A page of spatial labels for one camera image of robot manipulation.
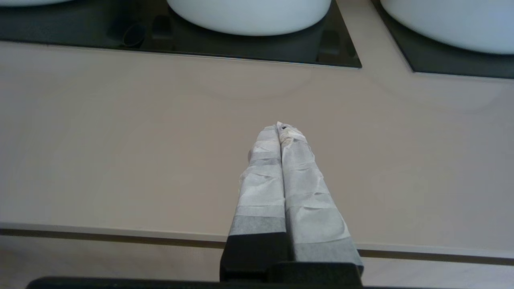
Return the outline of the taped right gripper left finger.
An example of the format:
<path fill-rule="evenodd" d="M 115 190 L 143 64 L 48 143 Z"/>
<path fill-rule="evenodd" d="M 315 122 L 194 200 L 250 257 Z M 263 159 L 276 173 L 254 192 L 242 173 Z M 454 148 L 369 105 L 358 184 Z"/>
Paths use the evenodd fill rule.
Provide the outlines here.
<path fill-rule="evenodd" d="M 288 261 L 281 148 L 267 126 L 239 178 L 239 199 L 220 260 L 220 281 L 264 281 L 268 268 Z"/>

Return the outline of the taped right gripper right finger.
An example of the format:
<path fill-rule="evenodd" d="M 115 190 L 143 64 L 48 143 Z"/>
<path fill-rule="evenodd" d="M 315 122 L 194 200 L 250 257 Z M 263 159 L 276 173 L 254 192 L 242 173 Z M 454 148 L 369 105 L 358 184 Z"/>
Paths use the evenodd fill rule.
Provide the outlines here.
<path fill-rule="evenodd" d="M 364 265 L 341 212 L 326 185 L 306 137 L 277 123 L 284 179 L 285 212 L 296 262 Z"/>

